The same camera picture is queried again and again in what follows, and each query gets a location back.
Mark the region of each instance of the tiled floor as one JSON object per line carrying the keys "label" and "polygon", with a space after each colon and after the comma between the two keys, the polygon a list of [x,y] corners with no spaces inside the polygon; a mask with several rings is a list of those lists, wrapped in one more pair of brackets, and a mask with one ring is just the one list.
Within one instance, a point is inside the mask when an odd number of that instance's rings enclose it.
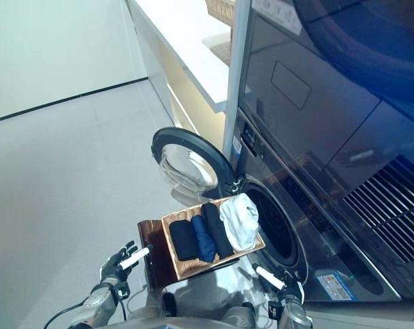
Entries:
{"label": "tiled floor", "polygon": [[[42,328],[89,294],[107,257],[138,241],[138,221],[182,208],[149,148],[167,125],[148,81],[0,122],[0,328]],[[258,304],[263,295],[245,262],[169,287],[180,314],[219,317],[242,299]],[[135,310],[146,300],[142,262],[128,282]],[[215,297],[202,297],[206,284]],[[112,321],[121,319],[118,309]]]}

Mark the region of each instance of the vent grille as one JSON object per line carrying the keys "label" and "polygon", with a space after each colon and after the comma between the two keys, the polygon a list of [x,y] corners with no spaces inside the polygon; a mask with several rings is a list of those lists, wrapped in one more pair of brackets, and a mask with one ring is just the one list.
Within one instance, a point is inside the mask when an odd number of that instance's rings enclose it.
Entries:
{"label": "vent grille", "polygon": [[414,164],[398,156],[343,200],[404,263],[414,261]]}

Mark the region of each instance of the black cable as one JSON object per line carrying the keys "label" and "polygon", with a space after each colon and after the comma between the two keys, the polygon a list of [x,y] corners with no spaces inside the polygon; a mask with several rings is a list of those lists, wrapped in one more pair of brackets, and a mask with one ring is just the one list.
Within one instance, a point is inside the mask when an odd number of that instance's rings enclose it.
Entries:
{"label": "black cable", "polygon": [[123,302],[120,301],[120,305],[122,306],[122,311],[123,311],[123,320],[126,321],[126,311],[125,311],[125,305],[123,305]]}
{"label": "black cable", "polygon": [[82,305],[84,305],[84,302],[86,301],[86,299],[85,300],[83,300],[82,302],[80,302],[79,304],[76,304],[76,305],[73,305],[73,306],[70,306],[70,307],[68,307],[68,308],[66,308],[66,309],[64,309],[64,310],[61,310],[58,314],[56,314],[56,315],[54,315],[49,321],[47,321],[47,323],[44,325],[44,329],[47,329],[47,327],[49,326],[49,324],[54,320],[54,319],[56,319],[57,317],[59,317],[60,315],[63,315],[64,313],[67,313],[67,312],[69,312],[70,310],[74,310],[75,308],[78,308],[78,307],[80,307],[80,306],[82,306]]}

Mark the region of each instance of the label sticker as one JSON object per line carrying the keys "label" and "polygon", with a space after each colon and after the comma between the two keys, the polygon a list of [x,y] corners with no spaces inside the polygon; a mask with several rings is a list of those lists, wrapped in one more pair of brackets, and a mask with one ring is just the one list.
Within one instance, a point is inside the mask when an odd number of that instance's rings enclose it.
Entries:
{"label": "label sticker", "polygon": [[239,155],[242,151],[242,144],[236,136],[233,136],[233,150]]}
{"label": "label sticker", "polygon": [[293,5],[281,0],[253,0],[252,7],[294,34],[299,36],[302,32],[302,24]]}
{"label": "label sticker", "polygon": [[331,300],[355,301],[353,293],[347,288],[337,273],[318,276],[319,283],[328,293]]}

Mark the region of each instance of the washing machine door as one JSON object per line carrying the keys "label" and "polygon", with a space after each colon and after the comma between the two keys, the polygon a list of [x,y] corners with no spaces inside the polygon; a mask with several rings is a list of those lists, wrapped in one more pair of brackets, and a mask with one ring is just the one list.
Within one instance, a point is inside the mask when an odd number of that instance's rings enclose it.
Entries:
{"label": "washing machine door", "polygon": [[223,154],[207,140],[188,130],[166,127],[154,134],[152,154],[171,195],[193,206],[232,194],[235,176]]}

